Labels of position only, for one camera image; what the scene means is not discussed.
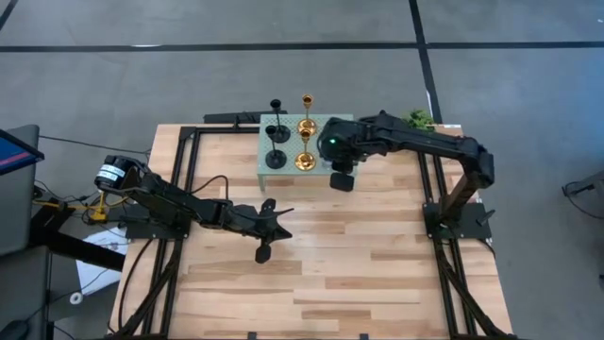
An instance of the black floor line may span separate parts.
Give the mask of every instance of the black floor line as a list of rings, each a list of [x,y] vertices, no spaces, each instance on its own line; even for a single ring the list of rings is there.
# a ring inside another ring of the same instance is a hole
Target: black floor line
[[[604,48],[604,42],[428,42],[427,49]]]
[[[217,52],[295,50],[395,50],[417,48],[416,42],[255,42],[136,45],[0,46],[0,53],[77,52]]]
[[[10,0],[6,8],[4,8],[4,12],[2,12],[2,16],[0,16],[0,30],[4,27],[4,24],[7,23],[8,17],[12,13],[12,10],[15,9],[19,0]]]
[[[417,0],[409,0],[409,8],[411,10],[411,17],[413,19],[413,29],[415,31],[415,39],[419,43],[417,52],[419,53],[419,60],[422,65],[422,75],[424,76],[424,84],[426,85],[426,91],[428,91],[428,101],[430,104],[430,111],[432,118],[437,124],[443,122],[443,116],[441,115],[441,106],[438,104],[438,94],[436,94],[436,84],[434,83],[434,75],[432,74],[432,67],[430,66],[430,58],[426,46],[426,37],[424,36],[424,28],[422,26],[422,17],[419,14],[419,7],[417,6]]]
[[[2,16],[0,30],[7,22],[19,0],[10,0]],[[417,1],[411,9],[419,15]],[[604,48],[604,41],[594,42],[426,42],[420,26],[413,26],[416,42],[252,42],[252,43],[186,43],[133,45],[13,45],[0,46],[0,53],[101,53],[101,52],[212,52],[212,51],[295,51],[295,50],[397,50],[397,49],[545,49],[545,48]]]

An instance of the metal bracket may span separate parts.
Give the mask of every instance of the metal bracket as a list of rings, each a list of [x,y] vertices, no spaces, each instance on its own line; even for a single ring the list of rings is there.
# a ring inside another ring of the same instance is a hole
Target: metal bracket
[[[445,226],[440,218],[440,203],[426,203],[423,206],[426,220],[426,234],[436,240],[449,239],[488,239],[491,238],[489,213],[482,203],[468,203],[461,210],[461,219],[457,226]]]

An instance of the power cord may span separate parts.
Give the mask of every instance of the power cord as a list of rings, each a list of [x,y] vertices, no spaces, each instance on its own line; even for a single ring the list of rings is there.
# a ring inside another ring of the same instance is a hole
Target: power cord
[[[55,298],[54,300],[52,300],[52,301],[48,302],[48,303],[44,303],[44,304],[43,304],[43,305],[42,305],[42,306],[41,306],[39,309],[37,309],[37,310],[36,310],[34,313],[32,313],[30,316],[28,316],[28,317],[27,317],[27,319],[26,319],[25,321],[29,321],[29,319],[31,319],[32,317],[34,317],[34,316],[35,316],[35,315],[36,315],[36,314],[37,314],[39,311],[41,311],[42,309],[44,309],[44,307],[46,307],[46,306],[50,306],[51,304],[53,304],[53,303],[55,303],[55,302],[59,301],[59,300],[60,300],[60,299],[62,299],[62,298],[68,297],[68,296],[70,296],[70,295],[71,295],[71,294],[73,294],[73,293],[78,293],[78,292],[83,291],[85,288],[87,288],[88,286],[90,286],[91,284],[93,284],[95,281],[97,281],[97,280],[98,280],[98,278],[100,278],[100,277],[101,277],[101,275],[105,274],[107,271],[108,271],[108,269],[105,269],[105,270],[103,270],[102,272],[100,272],[100,273],[99,273],[99,274],[96,276],[96,278],[92,279],[92,281],[88,282],[88,284],[86,284],[86,285],[85,285],[85,286],[83,286],[82,288],[75,289],[74,291],[71,291],[71,292],[69,292],[69,293],[65,293],[65,294],[63,294],[63,295],[61,295],[61,296],[59,296],[59,297]]]
[[[566,185],[564,185],[564,192],[566,193],[566,198],[568,198],[568,201],[570,202],[570,204],[572,204],[575,208],[577,208],[577,210],[579,210],[580,212],[595,218],[595,219],[604,219],[604,216],[598,216],[596,214],[593,214],[591,212],[587,212],[586,210],[584,210],[583,208],[581,208],[577,203],[575,203],[575,201],[573,200],[573,198],[570,197],[570,195],[568,194],[568,187],[570,185],[576,184],[576,181],[572,181],[570,183],[567,183]]]
[[[57,325],[53,325],[54,328],[57,329],[57,331],[62,332],[63,334],[67,335],[68,338],[70,338],[71,340],[76,340],[74,338],[73,335],[71,335],[70,333],[68,333],[66,330],[59,328]]]
[[[120,296],[120,306],[117,310],[118,311],[117,312],[118,313],[117,324],[120,329],[124,326],[123,322],[122,322],[122,315],[123,315],[123,311],[124,311],[124,299],[126,298],[126,290],[128,289],[128,284],[130,283],[130,279],[132,278],[132,273],[134,273],[134,269],[136,268],[137,264],[139,264],[139,261],[141,260],[141,257],[143,256],[144,251],[147,250],[149,245],[151,245],[151,242],[153,242],[153,239],[149,239],[149,241],[147,241],[147,243],[144,244],[143,248],[139,252],[139,255],[136,256],[136,259],[134,259],[134,263],[132,264],[132,267],[130,268],[130,271],[128,272],[128,276],[126,277],[126,282],[124,282],[124,289],[122,289],[122,295]]]
[[[145,155],[145,156],[148,155],[149,151],[151,151],[151,149],[146,150],[146,151],[122,149],[119,147],[110,147],[110,146],[104,146],[104,145],[99,145],[99,144],[85,143],[85,142],[79,142],[79,141],[69,140],[69,139],[65,139],[65,138],[42,136],[42,135],[40,135],[40,138],[44,138],[44,139],[51,140],[51,141],[66,142],[66,143],[73,143],[73,144],[77,144],[77,145],[97,147],[97,148],[102,148],[102,149],[111,150],[111,151],[129,152],[129,153]]]
[[[199,188],[191,191],[189,194],[196,194],[197,192],[200,192],[202,190],[204,190],[208,185],[210,185],[210,183],[212,183],[213,181],[217,180],[217,179],[224,179],[225,180],[225,197],[226,199],[228,199],[228,178],[225,175],[218,175],[218,176],[214,176],[213,178],[210,178],[207,182],[205,182],[202,186],[200,186]]]
[[[94,192],[94,193],[92,193],[90,195],[82,195],[80,197],[75,197],[74,195],[67,195],[65,197],[61,197],[61,196],[55,194],[52,190],[50,190],[50,188],[48,188],[48,186],[46,185],[46,183],[44,183],[43,181],[41,181],[39,179],[35,179],[34,181],[36,183],[39,183],[44,188],[44,190],[46,190],[46,192],[48,194],[50,194],[52,197],[54,197],[56,199],[59,199],[61,201],[65,201],[66,203],[71,203],[71,202],[76,202],[76,201],[78,201],[78,202],[85,201],[88,198],[90,198],[90,197],[92,197],[92,196],[94,196],[96,194],[96,192]]]

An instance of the cable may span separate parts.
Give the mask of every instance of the cable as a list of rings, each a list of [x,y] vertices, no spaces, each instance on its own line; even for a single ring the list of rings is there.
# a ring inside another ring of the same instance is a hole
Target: cable
[[[70,333],[68,333],[65,330],[60,329],[57,325],[53,325],[53,327],[56,328],[57,331],[62,332],[63,334],[67,335],[68,338],[70,338],[72,340],[76,340],[73,335],[71,335]]]
[[[122,148],[118,148],[118,147],[110,147],[110,146],[104,146],[104,145],[99,145],[99,144],[91,144],[91,143],[79,142],[79,141],[68,140],[68,139],[64,139],[64,138],[58,138],[58,137],[49,137],[49,136],[42,136],[42,135],[40,135],[40,138],[44,138],[44,139],[52,140],[52,141],[73,143],[73,144],[77,144],[77,145],[85,145],[85,146],[90,146],[90,147],[98,147],[98,148],[102,148],[102,149],[106,149],[106,150],[111,150],[111,151],[129,152],[129,153],[134,153],[134,154],[139,154],[139,155],[146,155],[147,154],[146,151],[128,150],[128,149],[122,149]]]
[[[74,195],[67,195],[65,197],[61,197],[57,194],[55,194],[52,190],[50,190],[50,188],[48,188],[48,186],[46,185],[46,183],[44,183],[43,181],[39,180],[39,179],[35,179],[35,182],[38,182],[42,187],[44,187],[44,189],[46,190],[46,192],[48,194],[50,194],[52,197],[57,198],[61,201],[65,201],[65,203],[71,203],[71,202],[76,202],[76,201],[83,201],[83,200],[87,200],[88,198],[92,197],[94,194],[96,194],[96,192],[90,194],[90,195],[83,195],[78,197],[75,197]]]
[[[122,199],[110,203],[110,204],[103,204],[103,205],[99,205],[99,206],[90,206],[90,205],[75,205],[75,206],[67,206],[67,208],[72,208],[72,209],[76,209],[76,210],[95,210],[95,209],[99,209],[99,208],[113,208],[119,204],[124,203],[125,201],[127,201],[130,197],[126,196],[123,197]],[[33,204],[36,205],[41,205],[41,206],[45,206],[45,207],[52,207],[52,208],[61,208],[61,204],[58,203],[51,203],[51,202],[46,202],[46,201],[39,201],[39,200],[34,200],[32,201]]]
[[[479,242],[481,242],[482,244],[484,244],[485,246],[487,246],[489,248],[489,250],[491,250],[491,252],[493,253],[493,258],[496,259],[497,256],[495,255],[495,250],[493,249],[493,246],[491,246],[491,244],[489,244],[487,242],[487,240],[485,239],[478,239]]]
[[[73,293],[78,293],[78,292],[83,291],[83,290],[84,290],[84,289],[86,289],[88,286],[90,286],[90,285],[91,285],[91,284],[93,284],[95,281],[97,281],[97,280],[98,280],[98,278],[100,278],[100,277],[101,277],[101,275],[105,274],[107,271],[108,271],[108,269],[105,269],[105,270],[103,270],[102,272],[100,272],[100,273],[99,273],[99,274],[96,276],[96,278],[92,279],[92,281],[88,282],[88,284],[86,284],[86,285],[85,285],[85,286],[83,286],[82,288],[75,289],[74,291],[69,292],[69,293],[65,293],[65,294],[63,294],[62,296],[59,296],[59,297],[55,298],[54,300],[52,300],[52,301],[50,301],[50,302],[48,302],[48,303],[44,303],[44,304],[43,304],[43,305],[42,305],[42,306],[41,306],[39,309],[37,309],[37,310],[36,310],[34,313],[32,313],[30,316],[28,316],[28,317],[27,317],[27,319],[26,319],[25,321],[29,321],[29,319],[30,319],[30,318],[34,317],[34,315],[36,315],[36,314],[37,314],[39,311],[41,311],[42,309],[44,309],[44,307],[46,307],[46,306],[50,306],[51,304],[53,304],[53,303],[55,303],[55,302],[59,301],[59,300],[60,300],[60,299],[62,299],[62,298],[68,297],[68,296],[70,296],[70,295],[71,295],[71,294],[73,294]]]
[[[565,192],[565,193],[568,193],[568,186],[573,185],[573,184],[576,184],[576,183],[577,183],[576,181],[572,181],[572,182],[570,182],[570,183],[568,183],[568,184],[564,185],[564,192]],[[590,216],[590,217],[592,217],[592,218],[595,218],[595,219],[604,219],[604,216],[598,216],[598,215],[596,215],[596,214],[593,214],[593,213],[587,212],[587,211],[585,211],[584,209],[582,209],[582,208],[581,208],[579,205],[577,205],[577,203],[575,203],[575,201],[573,201],[573,198],[571,198],[569,194],[566,194],[566,198],[568,198],[568,201],[570,202],[570,204],[572,204],[572,205],[573,205],[575,208],[577,208],[577,209],[578,209],[580,212],[582,212],[582,213],[584,213],[584,214],[586,214],[586,215],[588,215],[588,216]]]
[[[134,269],[136,268],[136,265],[139,264],[139,261],[141,260],[141,257],[143,256],[143,253],[145,250],[147,250],[147,247],[149,247],[149,245],[151,245],[151,242],[153,241],[153,239],[149,239],[149,241],[147,241],[147,243],[144,244],[143,248],[141,249],[141,251],[139,252],[139,255],[136,256],[136,259],[134,259],[134,263],[132,264],[132,267],[130,268],[130,271],[128,272],[128,276],[126,277],[126,282],[124,282],[124,289],[122,289],[122,295],[120,296],[120,306],[118,308],[118,316],[117,316],[117,324],[119,329],[121,329],[124,325],[122,323],[122,313],[124,310],[124,299],[126,298],[126,290],[128,288],[128,284],[130,283],[130,279],[132,278],[132,273],[134,273]]]
[[[214,176],[213,178],[208,179],[208,181],[206,183],[204,183],[204,185],[200,186],[199,188],[189,192],[189,194],[195,194],[203,189],[205,189],[208,185],[210,185],[210,183],[212,183],[213,181],[217,180],[217,179],[224,179],[225,180],[225,197],[226,199],[228,199],[228,178],[225,175],[218,175],[218,176]]]

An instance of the black cable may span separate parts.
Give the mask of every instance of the black cable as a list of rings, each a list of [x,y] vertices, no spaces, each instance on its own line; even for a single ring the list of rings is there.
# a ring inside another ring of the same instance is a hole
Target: black cable
[[[86,285],[85,285],[85,286],[83,286],[82,288],[75,289],[74,291],[71,291],[71,292],[69,292],[69,293],[65,293],[65,294],[63,294],[62,296],[59,296],[59,297],[55,298],[54,300],[52,300],[52,301],[50,301],[50,302],[48,302],[48,303],[44,303],[44,304],[43,304],[43,305],[42,305],[42,306],[41,306],[39,309],[37,309],[37,310],[36,310],[34,313],[32,313],[30,316],[28,316],[28,317],[27,317],[27,319],[26,319],[25,321],[29,321],[29,319],[30,319],[30,318],[34,317],[34,315],[36,315],[36,314],[37,314],[39,311],[41,311],[42,309],[44,309],[44,307],[46,307],[46,306],[50,306],[51,304],[53,304],[53,303],[55,303],[55,302],[59,301],[59,300],[60,300],[60,299],[62,299],[62,298],[65,298],[65,297],[67,297],[67,296],[70,296],[70,295],[71,295],[71,294],[73,294],[73,293],[78,293],[78,292],[83,291],[85,288],[87,288],[88,286],[90,286],[91,284],[93,284],[95,281],[97,281],[97,280],[98,280],[98,278],[100,278],[100,277],[101,277],[101,275],[105,274],[105,272],[107,272],[107,271],[108,271],[108,269],[105,269],[105,270],[103,270],[102,272],[100,272],[100,273],[99,273],[99,274],[96,276],[96,278],[92,279],[92,281],[88,282],[88,284],[86,284]]]
[[[67,337],[69,337],[70,339],[76,340],[73,335],[71,335],[70,333],[68,333],[65,330],[60,329],[57,325],[53,325],[53,327],[56,328],[57,331],[62,332],[63,334],[67,335]]]
[[[588,216],[590,216],[590,217],[592,217],[592,218],[595,218],[595,219],[604,219],[604,216],[598,216],[598,215],[596,215],[596,214],[593,214],[593,213],[590,213],[590,212],[585,211],[585,210],[584,210],[584,209],[582,209],[582,208],[581,208],[579,205],[577,205],[577,203],[575,203],[575,201],[573,201],[573,199],[572,199],[572,198],[570,197],[570,195],[568,194],[568,186],[569,186],[569,185],[576,184],[576,183],[577,183],[577,182],[572,181],[572,182],[570,182],[570,183],[568,183],[568,184],[564,185],[564,192],[565,192],[565,193],[567,193],[567,194],[566,194],[566,198],[568,198],[568,201],[570,202],[570,204],[572,204],[572,205],[573,205],[575,208],[577,208],[577,209],[578,209],[580,212],[582,212],[582,213],[584,213],[584,214],[586,214],[586,215],[588,215]]]
[[[493,246],[491,246],[487,240],[485,239],[478,239],[479,242],[481,242],[482,244],[484,244],[485,246],[487,246],[489,248],[489,250],[491,250],[491,252],[493,253],[493,258],[496,259],[497,256],[495,255],[495,250],[493,249]]]
[[[104,145],[99,145],[99,144],[91,144],[91,143],[73,141],[73,140],[68,140],[68,139],[65,139],[65,138],[49,137],[49,136],[42,136],[42,135],[40,135],[40,138],[44,138],[44,139],[52,140],[52,141],[73,143],[73,144],[77,144],[77,145],[85,145],[85,146],[90,146],[90,147],[98,147],[98,148],[102,148],[102,149],[106,149],[106,150],[111,150],[111,151],[129,152],[129,153],[134,153],[134,154],[139,154],[139,155],[146,155],[147,154],[147,151],[128,150],[128,149],[122,149],[122,148],[118,148],[118,147],[110,147],[110,146],[104,146]]]
[[[35,182],[39,183],[42,187],[44,187],[44,189],[46,190],[46,192],[48,194],[50,194],[52,197],[57,198],[61,201],[64,201],[65,203],[72,203],[72,202],[81,202],[84,200],[87,200],[88,198],[94,196],[94,194],[96,194],[96,192],[90,194],[90,195],[82,195],[80,197],[75,197],[74,195],[67,195],[65,197],[61,197],[57,194],[55,194],[52,190],[50,190],[50,188],[48,188],[48,185],[46,185],[46,183],[44,183],[43,181],[39,180],[39,179],[35,179]]]
[[[228,178],[225,175],[218,175],[218,176],[214,176],[213,178],[208,179],[208,181],[206,183],[204,183],[204,185],[200,186],[199,188],[189,192],[189,194],[195,194],[203,189],[205,189],[208,185],[210,185],[210,183],[212,183],[213,181],[217,180],[217,179],[224,179],[225,180],[225,197],[226,199],[228,199]]]
[[[111,331],[111,334],[115,334],[115,330],[111,327],[110,321],[107,321],[107,329]]]
[[[126,298],[126,290],[128,288],[128,284],[130,283],[130,279],[132,278],[132,273],[134,273],[134,269],[136,268],[137,264],[139,264],[139,261],[141,260],[141,257],[143,256],[144,251],[147,249],[147,247],[149,247],[149,245],[151,245],[151,242],[153,242],[153,239],[149,239],[149,241],[147,241],[147,243],[144,244],[143,248],[139,252],[139,255],[136,256],[136,259],[134,259],[134,263],[132,264],[132,267],[130,268],[130,271],[128,272],[128,276],[126,277],[126,282],[124,282],[124,289],[122,289],[122,295],[120,296],[120,306],[117,310],[118,311],[117,312],[118,313],[117,324],[118,324],[119,329],[121,329],[124,326],[122,323],[124,299]]]

